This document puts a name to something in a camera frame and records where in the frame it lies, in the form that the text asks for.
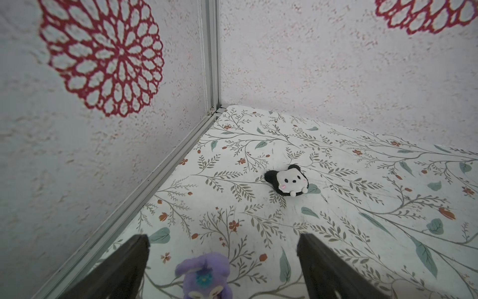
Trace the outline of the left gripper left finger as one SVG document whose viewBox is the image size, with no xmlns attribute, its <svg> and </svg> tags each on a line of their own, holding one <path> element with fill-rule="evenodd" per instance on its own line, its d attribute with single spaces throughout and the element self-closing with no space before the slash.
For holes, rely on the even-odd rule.
<svg viewBox="0 0 478 299">
<path fill-rule="evenodd" d="M 135 299 L 149 259 L 147 235 L 134 235 L 66 290 L 61 299 Z"/>
</svg>

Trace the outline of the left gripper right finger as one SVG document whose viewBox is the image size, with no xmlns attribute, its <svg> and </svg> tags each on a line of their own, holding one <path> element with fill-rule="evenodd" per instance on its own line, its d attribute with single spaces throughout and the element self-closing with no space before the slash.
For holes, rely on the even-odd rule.
<svg viewBox="0 0 478 299">
<path fill-rule="evenodd" d="M 301 234 L 297 254 L 311 299 L 387 299 L 313 234 Z"/>
</svg>

